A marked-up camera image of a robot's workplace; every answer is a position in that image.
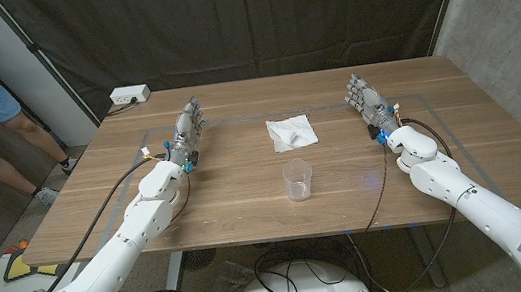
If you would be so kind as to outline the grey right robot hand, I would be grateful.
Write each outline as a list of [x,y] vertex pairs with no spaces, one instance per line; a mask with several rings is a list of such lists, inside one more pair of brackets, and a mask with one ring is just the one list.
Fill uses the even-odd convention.
[[347,95],[344,101],[353,107],[361,115],[369,137],[382,145],[386,145],[389,136],[401,127],[398,105],[390,105],[381,94],[366,81],[351,74],[347,84]]

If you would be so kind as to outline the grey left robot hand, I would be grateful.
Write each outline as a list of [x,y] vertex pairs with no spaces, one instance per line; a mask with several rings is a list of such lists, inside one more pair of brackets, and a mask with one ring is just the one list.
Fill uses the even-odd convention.
[[189,174],[198,164],[198,146],[202,128],[206,123],[201,104],[192,96],[176,119],[173,139],[167,143],[166,160],[176,163]]

